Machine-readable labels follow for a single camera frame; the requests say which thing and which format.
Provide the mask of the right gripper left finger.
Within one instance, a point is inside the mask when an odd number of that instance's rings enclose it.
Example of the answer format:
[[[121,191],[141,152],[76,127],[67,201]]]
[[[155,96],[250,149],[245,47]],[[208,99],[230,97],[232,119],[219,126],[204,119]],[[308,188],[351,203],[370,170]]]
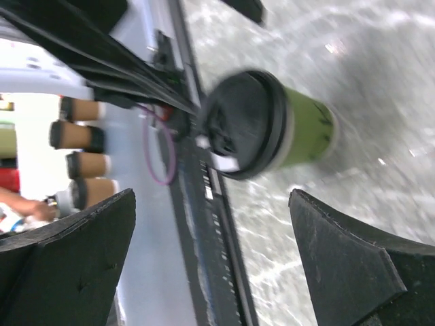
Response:
[[[1,237],[2,325],[105,325],[135,228],[126,189],[76,214]]]

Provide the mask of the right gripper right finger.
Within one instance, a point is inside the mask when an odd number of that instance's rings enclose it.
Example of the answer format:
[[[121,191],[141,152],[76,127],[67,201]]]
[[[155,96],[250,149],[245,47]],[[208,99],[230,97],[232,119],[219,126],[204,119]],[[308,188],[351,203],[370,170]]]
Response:
[[[289,209],[318,325],[433,325],[434,247],[382,231],[301,189]]]

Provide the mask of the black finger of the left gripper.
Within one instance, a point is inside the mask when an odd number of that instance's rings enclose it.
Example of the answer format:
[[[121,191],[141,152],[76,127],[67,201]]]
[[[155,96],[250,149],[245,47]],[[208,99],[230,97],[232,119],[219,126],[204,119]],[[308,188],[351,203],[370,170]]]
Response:
[[[265,8],[261,0],[222,0],[226,5],[257,25],[263,25]]]

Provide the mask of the person's forearm in background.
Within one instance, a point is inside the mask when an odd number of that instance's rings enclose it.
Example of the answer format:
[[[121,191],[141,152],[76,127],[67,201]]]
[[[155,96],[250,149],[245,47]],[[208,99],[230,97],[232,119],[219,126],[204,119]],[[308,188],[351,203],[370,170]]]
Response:
[[[56,218],[53,206],[43,201],[26,199],[5,188],[1,188],[1,203],[6,204],[23,217],[33,217],[38,221],[53,221]]]

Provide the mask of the black plastic cup lid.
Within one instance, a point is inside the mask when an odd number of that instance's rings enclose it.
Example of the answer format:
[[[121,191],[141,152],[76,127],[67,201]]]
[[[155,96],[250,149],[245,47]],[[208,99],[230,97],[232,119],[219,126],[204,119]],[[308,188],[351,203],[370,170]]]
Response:
[[[205,101],[201,132],[209,140],[213,167],[245,180],[263,173],[288,137],[292,111],[282,83],[263,70],[221,80]]]

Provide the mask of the green paper coffee cup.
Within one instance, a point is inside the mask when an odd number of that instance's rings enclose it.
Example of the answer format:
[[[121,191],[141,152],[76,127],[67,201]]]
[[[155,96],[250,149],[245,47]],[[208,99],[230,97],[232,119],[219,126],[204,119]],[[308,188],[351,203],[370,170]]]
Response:
[[[332,150],[338,136],[337,119],[326,105],[291,88],[285,93],[288,118],[270,170],[316,162]]]

